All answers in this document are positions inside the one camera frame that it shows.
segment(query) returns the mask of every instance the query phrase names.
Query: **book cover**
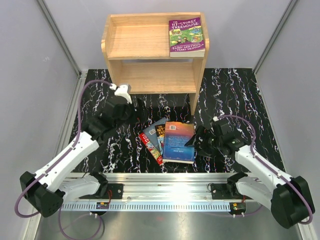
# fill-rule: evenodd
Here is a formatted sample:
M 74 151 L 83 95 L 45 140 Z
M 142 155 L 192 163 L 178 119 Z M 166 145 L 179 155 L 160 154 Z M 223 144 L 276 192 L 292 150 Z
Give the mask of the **book cover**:
M 168 120 L 165 117 L 163 117 L 159 121 L 156 121 L 155 123 L 148 126 L 146 129 L 142 130 L 143 133 L 148 137 L 150 142 L 154 145 L 155 149 L 157 149 L 159 152 L 160 152 L 160 147 L 158 143 L 155 125 L 165 124 L 166 121 Z
M 154 157 L 156 162 L 159 165 L 162 165 L 164 163 L 163 160 L 162 160 L 162 156 L 161 156 L 160 152 L 156 149 L 156 147 L 152 144 L 152 142 L 149 140 L 147 135 L 145 135 L 144 133 L 140 133 L 139 134 L 139 138 L 142 140 L 142 142 L 144 143 L 146 148 L 152 154 L 152 156 Z
M 201 52 L 204 56 L 205 40 L 200 17 L 169 21 L 170 56 L 173 53 Z
M 192 164 L 195 161 L 195 148 L 185 146 L 193 135 L 195 128 L 193 123 L 187 124 L 176 121 L 167 121 L 165 123 L 164 162 L 176 162 Z
M 165 137 L 165 124 L 155 125 L 155 134 L 158 138 L 159 148 L 161 155 L 164 153 L 164 137 Z

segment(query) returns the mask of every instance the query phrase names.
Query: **black marble mat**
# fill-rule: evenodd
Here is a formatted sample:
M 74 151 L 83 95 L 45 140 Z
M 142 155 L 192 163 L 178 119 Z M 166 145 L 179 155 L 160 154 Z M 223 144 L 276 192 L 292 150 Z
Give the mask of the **black marble mat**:
M 91 69 L 86 82 L 95 79 L 110 80 L 108 70 Z M 82 121 L 103 109 L 111 90 L 102 83 L 91 85 L 84 93 Z M 106 148 L 86 157 L 74 170 L 76 173 L 102 171 L 104 173 L 225 173 L 247 170 L 231 158 L 217 155 L 214 158 L 197 156 L 194 164 L 165 163 L 159 166 L 144 144 L 139 133 L 155 121 L 167 117 L 170 121 L 193 122 L 195 126 L 210 126 L 210 119 L 223 114 L 233 114 L 249 120 L 257 131 L 255 147 L 272 164 L 284 170 L 274 134 L 266 113 L 256 78 L 249 68 L 207 68 L 204 71 L 200 95 L 194 117 L 190 114 L 188 94 L 137 94 L 149 110 L 145 124 L 120 129 L 110 138 Z M 238 120 L 230 119 L 244 138 L 251 137 L 251 130 Z M 75 137 L 74 123 L 70 140 Z

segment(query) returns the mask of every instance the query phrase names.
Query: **metal strip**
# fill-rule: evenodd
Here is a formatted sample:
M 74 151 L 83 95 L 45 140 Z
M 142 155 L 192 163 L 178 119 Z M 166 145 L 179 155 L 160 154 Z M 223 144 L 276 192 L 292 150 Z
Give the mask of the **metal strip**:
M 303 240 L 318 240 L 314 225 L 312 223 L 309 225 L 298 224 L 298 229 L 300 230 Z
M 273 47 L 275 41 L 277 40 L 279 34 L 281 33 L 284 25 L 286 24 L 290 14 L 292 13 L 292 11 L 294 10 L 295 6 L 297 5 L 299 0 L 291 0 L 290 3 L 288 4 L 288 6 L 286 7 L 278 25 L 276 26 L 268 44 L 266 45 L 259 61 L 257 62 L 257 64 L 255 65 L 255 67 L 253 68 L 253 72 L 254 74 L 257 74 L 259 69 L 261 68 L 262 64 L 264 63 L 267 55 L 269 54 L 271 48 Z
M 31 214 L 35 213 L 37 210 L 32 206 Z M 41 215 L 28 218 L 28 222 L 25 226 L 25 232 L 22 236 L 22 240 L 34 240 L 37 234 L 38 226 L 40 223 Z
M 64 51 L 66 57 L 68 58 L 70 64 L 72 65 L 76 75 L 78 76 L 78 78 L 80 77 L 81 74 L 81 70 L 78 66 L 78 64 L 76 63 L 75 59 L 73 58 L 64 38 L 62 37 L 57 24 L 52 16 L 52 14 L 50 13 L 47 4 L 45 3 L 44 0 L 36 0 L 36 2 L 38 3 L 46 21 L 48 22 L 50 28 L 53 31 L 53 34 L 55 35 L 56 39 L 58 40 L 60 46 L 62 47 L 62 50 Z
M 97 201 L 70 201 L 62 211 L 77 212 L 230 212 L 228 202 L 123 202 L 112 201 L 108 208 L 99 208 Z
M 75 86 L 74 92 L 72 94 L 72 98 L 70 101 L 70 104 L 68 106 L 68 111 L 67 115 L 65 117 L 64 124 L 61 129 L 61 134 L 58 140 L 58 146 L 56 148 L 56 155 L 60 153 L 68 144 L 69 144 L 69 139 L 71 135 L 71 131 L 75 122 L 76 114 L 77 114 L 77 106 L 78 106 L 78 101 L 79 101 L 79 96 L 81 93 L 82 88 L 85 85 L 86 79 L 87 79 L 87 74 L 88 71 L 83 71 L 81 73 L 80 78 L 77 81 L 77 84 Z

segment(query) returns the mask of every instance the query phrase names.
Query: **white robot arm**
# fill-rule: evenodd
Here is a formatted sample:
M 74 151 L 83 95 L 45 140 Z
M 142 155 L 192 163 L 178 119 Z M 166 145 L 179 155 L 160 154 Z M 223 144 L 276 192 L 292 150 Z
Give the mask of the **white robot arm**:
M 238 116 L 227 117 L 245 121 Z M 315 207 L 307 181 L 301 176 L 292 177 L 272 165 L 242 138 L 239 131 L 232 131 L 225 118 L 214 118 L 211 129 L 199 126 L 192 139 L 186 143 L 186 146 L 191 145 L 200 156 L 213 157 L 220 152 L 233 157 L 252 172 L 259 182 L 239 172 L 227 179 L 226 192 L 231 197 L 247 196 L 262 204 L 284 228 L 290 228 L 314 214 Z
M 129 95 L 130 86 L 124 84 L 117 87 L 111 84 L 110 88 L 115 91 L 114 96 L 106 102 L 103 112 L 89 118 L 82 125 L 82 132 L 78 138 L 75 137 L 52 161 L 34 174 L 26 171 L 21 175 L 20 184 L 22 193 L 25 193 L 24 198 L 43 217 L 54 214 L 63 202 L 85 195 L 104 196 L 108 181 L 101 173 L 91 173 L 87 177 L 63 181 L 86 156 L 112 137 L 120 126 L 144 122 L 146 108 L 140 99 L 137 99 L 138 107 L 134 108 Z

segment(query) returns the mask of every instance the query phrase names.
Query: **wooden bookshelf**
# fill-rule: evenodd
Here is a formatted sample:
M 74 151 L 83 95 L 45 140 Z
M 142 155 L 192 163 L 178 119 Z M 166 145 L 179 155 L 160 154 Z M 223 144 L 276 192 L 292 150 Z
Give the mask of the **wooden bookshelf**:
M 169 20 L 201 18 L 204 57 L 170 57 Z M 130 84 L 132 94 L 188 93 L 194 114 L 209 52 L 205 16 L 200 12 L 109 15 L 101 48 L 112 82 Z M 126 62 L 124 60 L 174 60 L 176 62 Z

